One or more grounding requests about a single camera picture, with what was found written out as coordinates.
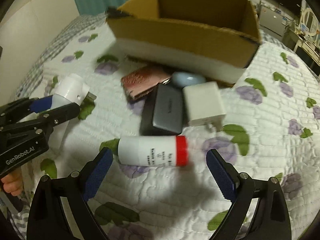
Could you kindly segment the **person's left hand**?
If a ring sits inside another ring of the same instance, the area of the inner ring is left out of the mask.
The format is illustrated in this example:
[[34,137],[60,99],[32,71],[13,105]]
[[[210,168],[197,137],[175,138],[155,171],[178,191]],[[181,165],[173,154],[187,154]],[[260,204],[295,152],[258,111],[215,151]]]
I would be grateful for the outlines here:
[[12,171],[1,179],[3,189],[12,196],[18,196],[23,191],[23,177],[20,168]]

